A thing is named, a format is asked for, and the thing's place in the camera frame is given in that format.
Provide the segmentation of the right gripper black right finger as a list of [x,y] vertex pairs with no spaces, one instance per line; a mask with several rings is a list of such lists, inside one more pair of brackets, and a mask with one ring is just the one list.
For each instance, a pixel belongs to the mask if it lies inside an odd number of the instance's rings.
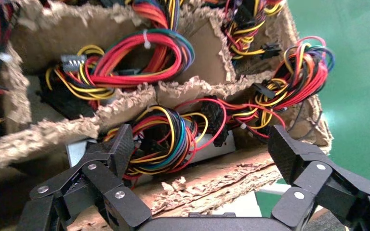
[[270,129],[268,152],[290,186],[272,219],[301,231],[321,206],[350,230],[370,231],[370,180],[338,166],[318,146],[293,139],[281,125]]

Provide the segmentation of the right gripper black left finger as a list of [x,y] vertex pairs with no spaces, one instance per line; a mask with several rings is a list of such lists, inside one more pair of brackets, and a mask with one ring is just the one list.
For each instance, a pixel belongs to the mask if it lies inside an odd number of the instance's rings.
[[114,138],[90,147],[70,169],[37,185],[22,211],[19,231],[64,231],[85,209],[95,206],[115,231],[136,231],[151,220],[151,211],[124,185],[133,153],[129,124]]

